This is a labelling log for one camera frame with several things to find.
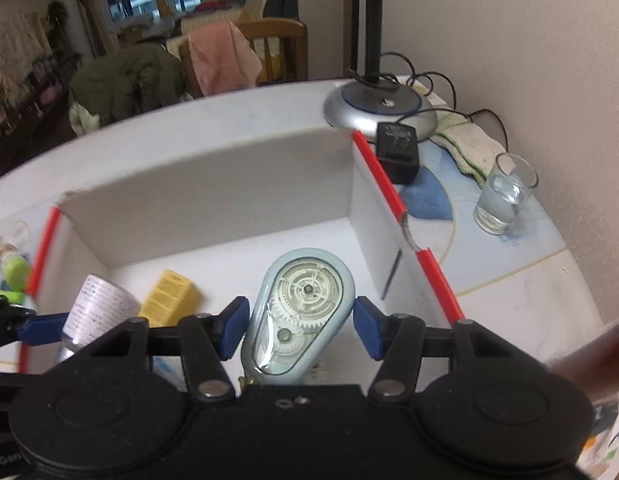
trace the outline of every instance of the pink towel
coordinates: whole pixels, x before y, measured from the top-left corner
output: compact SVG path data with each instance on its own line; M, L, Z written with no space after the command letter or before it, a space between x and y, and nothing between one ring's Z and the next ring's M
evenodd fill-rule
M196 28L189 33L189 42L203 95L256 87L262 65L236 25L217 22Z

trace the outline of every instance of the small yellow box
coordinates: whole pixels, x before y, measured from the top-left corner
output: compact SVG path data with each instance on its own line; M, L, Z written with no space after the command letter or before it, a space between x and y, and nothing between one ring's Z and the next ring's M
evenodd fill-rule
M151 327L174 326L191 316L202 299L192 280L173 270L165 270L143 303L139 316L146 317Z

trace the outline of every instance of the power adapter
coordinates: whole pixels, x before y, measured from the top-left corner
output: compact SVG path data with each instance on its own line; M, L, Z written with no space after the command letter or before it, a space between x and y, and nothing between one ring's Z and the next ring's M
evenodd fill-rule
M420 168L416 129L401 123L379 123L376 158L392 184L411 184Z

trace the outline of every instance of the tabletop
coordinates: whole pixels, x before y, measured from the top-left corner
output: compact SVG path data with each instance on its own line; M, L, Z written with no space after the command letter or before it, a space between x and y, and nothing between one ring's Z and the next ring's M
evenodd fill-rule
M336 81L270 86L186 102L112 124L68 142L0 179L0 221L196 153L329 127L322 104ZM472 217L480 190L430 141L421 163L449 196L453 221L412 219L413 237L431 247L468 318L541 360L594 338L602 322L569 249L532 199L520 225L501 237Z

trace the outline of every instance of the white gear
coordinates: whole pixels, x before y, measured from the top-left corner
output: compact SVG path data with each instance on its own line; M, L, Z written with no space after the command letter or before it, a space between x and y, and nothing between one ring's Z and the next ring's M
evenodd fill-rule
M300 258L285 265L272 286L272 313L293 326L319 330L343 298L343 282L319 258Z
M297 327L274 322L273 349L280 355L294 355L305 343L305 336Z

